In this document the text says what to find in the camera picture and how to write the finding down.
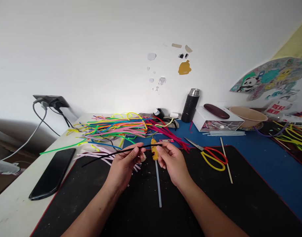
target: thermos lid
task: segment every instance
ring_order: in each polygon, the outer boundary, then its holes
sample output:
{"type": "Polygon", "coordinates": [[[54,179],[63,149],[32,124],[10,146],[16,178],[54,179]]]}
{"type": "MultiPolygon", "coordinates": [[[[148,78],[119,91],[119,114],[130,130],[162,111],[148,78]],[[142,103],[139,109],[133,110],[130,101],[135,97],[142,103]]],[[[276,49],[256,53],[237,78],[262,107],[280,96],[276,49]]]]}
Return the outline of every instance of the thermos lid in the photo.
{"type": "Polygon", "coordinates": [[[199,96],[199,89],[195,89],[195,88],[192,88],[189,92],[189,95],[190,96],[195,96],[195,97],[198,97],[199,96]]]}

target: left hand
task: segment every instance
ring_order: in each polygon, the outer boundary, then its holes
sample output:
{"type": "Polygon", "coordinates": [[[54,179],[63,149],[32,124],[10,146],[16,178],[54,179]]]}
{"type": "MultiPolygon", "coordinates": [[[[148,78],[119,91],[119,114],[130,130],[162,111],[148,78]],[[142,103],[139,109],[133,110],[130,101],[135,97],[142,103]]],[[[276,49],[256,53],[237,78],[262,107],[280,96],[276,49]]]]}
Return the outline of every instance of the left hand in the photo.
{"type": "Polygon", "coordinates": [[[132,151],[126,151],[115,156],[104,186],[106,185],[107,187],[114,189],[114,191],[121,192],[126,189],[134,165],[136,163],[141,163],[143,152],[146,151],[145,148],[139,149],[141,146],[143,146],[143,143],[133,144],[123,149],[127,150],[134,148],[132,151]]]}

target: tan bowl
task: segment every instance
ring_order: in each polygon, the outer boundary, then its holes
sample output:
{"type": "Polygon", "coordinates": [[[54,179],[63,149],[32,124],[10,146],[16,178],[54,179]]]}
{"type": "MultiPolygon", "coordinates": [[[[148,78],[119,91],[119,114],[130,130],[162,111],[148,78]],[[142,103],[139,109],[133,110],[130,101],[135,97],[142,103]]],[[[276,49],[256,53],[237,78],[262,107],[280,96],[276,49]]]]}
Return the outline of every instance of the tan bowl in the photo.
{"type": "Polygon", "coordinates": [[[235,115],[238,115],[240,118],[244,119],[245,122],[241,125],[241,127],[244,128],[250,128],[268,119],[267,116],[261,112],[245,107],[234,106],[230,107],[229,110],[235,115]]]}

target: hand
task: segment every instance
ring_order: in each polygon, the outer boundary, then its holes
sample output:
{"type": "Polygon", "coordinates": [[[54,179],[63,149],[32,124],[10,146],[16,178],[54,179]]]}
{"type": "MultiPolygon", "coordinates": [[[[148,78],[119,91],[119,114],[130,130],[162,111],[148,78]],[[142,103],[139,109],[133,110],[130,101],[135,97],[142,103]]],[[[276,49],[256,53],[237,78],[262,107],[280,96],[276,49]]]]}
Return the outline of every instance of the hand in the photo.
{"type": "Polygon", "coordinates": [[[158,142],[157,144],[162,144],[162,147],[156,147],[160,167],[164,169],[167,167],[171,181],[178,189],[187,185],[192,179],[182,152],[169,142],[158,142]]]}
{"type": "Polygon", "coordinates": [[[145,148],[139,149],[141,146],[143,146],[143,143],[133,144],[123,149],[127,150],[134,148],[132,151],[126,151],[115,156],[104,186],[106,185],[114,191],[120,192],[126,189],[130,181],[134,165],[136,163],[141,163],[143,152],[146,151],[145,148]]]}

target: yellow cartoon character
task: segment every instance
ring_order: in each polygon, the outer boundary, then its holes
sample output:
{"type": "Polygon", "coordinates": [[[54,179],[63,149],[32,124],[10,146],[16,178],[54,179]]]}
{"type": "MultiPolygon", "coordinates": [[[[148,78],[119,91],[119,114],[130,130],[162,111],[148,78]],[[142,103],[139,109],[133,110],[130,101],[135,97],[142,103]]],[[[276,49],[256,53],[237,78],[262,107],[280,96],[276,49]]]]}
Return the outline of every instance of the yellow cartoon character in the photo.
{"type": "Polygon", "coordinates": [[[265,87],[265,90],[270,90],[270,89],[273,89],[274,87],[275,87],[275,83],[272,82],[265,87]]]}
{"type": "Polygon", "coordinates": [[[179,66],[178,73],[180,75],[186,75],[191,71],[189,60],[182,62],[179,66]]]}
{"type": "Polygon", "coordinates": [[[283,81],[286,79],[286,77],[291,73],[291,69],[287,68],[285,70],[282,70],[282,72],[278,75],[277,81],[283,81]]]}

